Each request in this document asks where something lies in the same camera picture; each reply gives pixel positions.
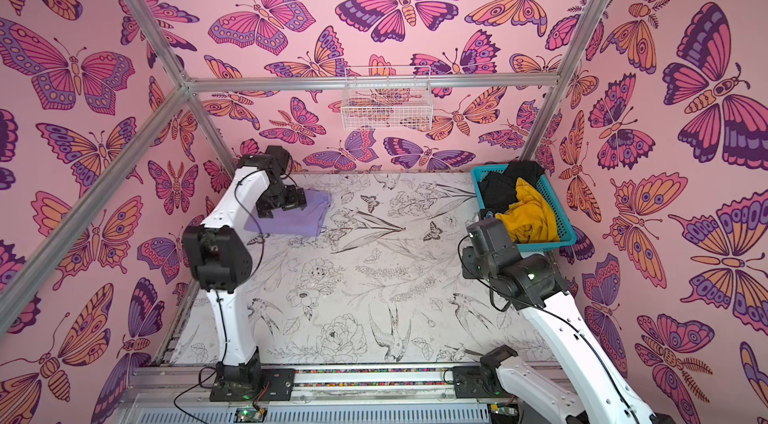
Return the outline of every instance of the teal basket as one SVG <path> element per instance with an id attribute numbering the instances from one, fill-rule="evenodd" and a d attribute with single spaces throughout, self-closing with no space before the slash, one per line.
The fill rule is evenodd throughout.
<path id="1" fill-rule="evenodd" d="M 504 172 L 505 169 L 507 169 L 507 165 L 505 164 L 492 164 L 485 166 L 475 166 L 470 171 L 470 174 L 472 174 L 472 180 L 475 184 L 475 194 L 478 197 L 480 209 L 485 208 L 485 205 L 483 204 L 482 196 L 480 196 L 480 188 L 478 187 L 479 182 L 485 179 L 485 176 L 490 171 Z M 560 237 L 560 242 L 542 242 L 531 245 L 518 245 L 520 252 L 544 252 L 557 249 L 558 247 L 572 246 L 575 244 L 576 233 L 574 232 L 573 226 L 571 226 L 571 222 L 568 220 L 568 217 L 565 215 L 563 207 L 560 206 L 560 201 L 558 201 L 557 196 L 554 195 L 554 191 L 552 191 L 552 187 L 549 185 L 547 176 L 542 175 L 542 177 L 539 178 L 538 183 L 536 183 L 536 190 L 542 193 L 542 196 L 552 207 L 552 211 L 554 211 L 554 217 L 558 222 L 558 236 Z"/>

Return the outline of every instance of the folded purple shirt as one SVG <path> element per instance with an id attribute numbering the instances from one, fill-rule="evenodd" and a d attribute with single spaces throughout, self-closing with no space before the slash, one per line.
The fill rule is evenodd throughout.
<path id="1" fill-rule="evenodd" d="M 331 195 L 327 192 L 306 189 L 304 196 L 306 196 L 306 208 L 303 210 L 299 208 L 289 211 L 275 209 L 272 211 L 274 218 L 257 218 L 261 231 L 264 234 L 272 235 L 319 236 L 326 212 L 331 207 Z M 254 216 L 257 215 L 255 207 L 252 212 Z M 246 221 L 245 229 L 259 232 L 259 228 L 256 227 L 252 218 L 248 218 Z"/>

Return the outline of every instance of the bird drawing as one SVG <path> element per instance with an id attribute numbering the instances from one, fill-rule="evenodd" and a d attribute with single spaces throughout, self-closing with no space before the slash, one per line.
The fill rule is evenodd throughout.
<path id="1" fill-rule="evenodd" d="M 371 332 L 373 338 L 380 347 L 386 347 L 386 354 L 384 354 L 384 362 L 400 362 L 402 357 L 406 354 L 406 348 L 408 347 L 408 341 L 411 338 L 411 323 L 408 322 L 408 332 L 406 337 L 400 337 L 398 331 L 398 312 L 395 307 L 395 315 L 392 315 L 392 309 L 389 309 L 389 333 L 385 333 L 376 325 L 371 315 L 371 308 L 368 308 L 368 317 L 371 321 Z"/>
<path id="2" fill-rule="evenodd" d="M 462 295 L 460 293 L 453 293 L 453 297 L 448 298 L 449 304 L 454 304 L 456 306 L 456 319 L 458 319 L 458 323 L 462 325 L 465 331 L 467 331 L 467 334 L 475 340 L 475 342 L 478 342 L 477 338 L 475 338 L 475 333 L 471 331 L 470 324 L 468 321 L 468 315 L 472 314 L 475 318 L 477 318 L 480 323 L 485 326 L 485 329 L 490 330 L 491 328 L 488 327 L 491 324 L 491 321 L 488 320 L 487 317 L 480 314 L 478 311 L 475 310 L 473 307 L 475 304 L 480 304 L 481 306 L 486 306 L 482 301 L 478 301 L 474 297 L 470 297 L 467 295 Z"/>

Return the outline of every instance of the yellow cloth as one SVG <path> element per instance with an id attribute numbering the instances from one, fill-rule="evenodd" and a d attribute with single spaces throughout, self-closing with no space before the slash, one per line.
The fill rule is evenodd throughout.
<path id="1" fill-rule="evenodd" d="M 558 223 L 544 197 L 523 178 L 518 178 L 515 190 L 518 202 L 509 205 L 509 210 L 504 214 L 496 214 L 512 240 L 523 244 L 559 242 Z"/>

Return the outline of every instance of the white wire basket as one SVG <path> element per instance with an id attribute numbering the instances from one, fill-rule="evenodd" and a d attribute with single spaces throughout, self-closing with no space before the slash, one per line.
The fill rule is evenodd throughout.
<path id="1" fill-rule="evenodd" d="M 370 72 L 377 66 L 347 66 L 344 93 L 341 102 L 341 119 L 344 129 L 351 131 L 362 127 L 371 129 L 432 128 L 431 70 L 428 66 L 388 66 L 389 68 L 426 68 L 424 74 L 383 76 L 371 84 L 369 76 L 350 76 L 356 68 Z"/>

